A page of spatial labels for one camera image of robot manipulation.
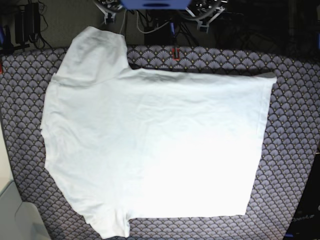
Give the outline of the white T-shirt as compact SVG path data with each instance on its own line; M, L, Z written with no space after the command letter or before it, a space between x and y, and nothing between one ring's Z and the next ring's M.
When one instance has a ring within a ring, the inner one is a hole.
M132 69L122 35L87 27L45 93L45 168L104 239L136 218L243 216L276 82Z

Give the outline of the red clip at table edge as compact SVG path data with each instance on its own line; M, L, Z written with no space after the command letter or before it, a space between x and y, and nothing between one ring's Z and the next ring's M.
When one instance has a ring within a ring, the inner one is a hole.
M175 61L179 61L180 60L180 49L175 47L172 49L172 58Z

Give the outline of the blue box at top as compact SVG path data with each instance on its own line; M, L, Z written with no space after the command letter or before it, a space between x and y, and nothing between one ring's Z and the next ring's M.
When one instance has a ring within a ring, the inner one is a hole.
M185 10L191 0L121 0L127 10Z

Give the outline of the patterned grey fan tablecloth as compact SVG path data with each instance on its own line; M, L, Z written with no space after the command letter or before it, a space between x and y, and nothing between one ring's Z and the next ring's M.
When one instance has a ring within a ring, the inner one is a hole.
M2 56L0 120L17 189L36 205L53 240L98 240L45 170L40 124L45 92L66 48ZM217 74L274 72L262 157L243 216L149 218L130 222L131 240L281 240L301 200L320 141L320 65L274 54L169 46L130 46L133 69Z

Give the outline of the black device on floor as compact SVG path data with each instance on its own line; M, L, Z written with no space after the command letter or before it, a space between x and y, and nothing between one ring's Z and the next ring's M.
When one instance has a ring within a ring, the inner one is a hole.
M15 42L24 45L35 43L41 33L41 15L39 3L30 2L14 16Z

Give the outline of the black OpenArm base panel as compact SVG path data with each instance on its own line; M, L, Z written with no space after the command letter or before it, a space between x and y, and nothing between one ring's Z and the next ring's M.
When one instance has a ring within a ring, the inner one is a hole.
M317 153L304 192L284 235L285 240L320 238L320 155Z

